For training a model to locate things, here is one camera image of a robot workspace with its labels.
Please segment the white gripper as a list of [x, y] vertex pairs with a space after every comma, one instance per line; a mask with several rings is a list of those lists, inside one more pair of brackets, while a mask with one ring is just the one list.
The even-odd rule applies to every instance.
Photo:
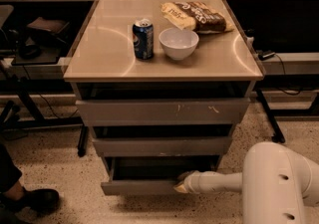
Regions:
[[198, 184], [199, 172], [195, 170], [184, 172], [177, 177], [177, 180], [183, 180], [183, 183], [180, 182], [173, 187], [176, 192], [191, 194], [200, 192]]

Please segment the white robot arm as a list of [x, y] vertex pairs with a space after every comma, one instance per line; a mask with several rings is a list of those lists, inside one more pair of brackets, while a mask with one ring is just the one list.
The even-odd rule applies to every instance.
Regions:
[[174, 190], [239, 192], [243, 224], [306, 224], [305, 208], [319, 203], [319, 164], [281, 144], [260, 142], [247, 151], [241, 172], [188, 172]]

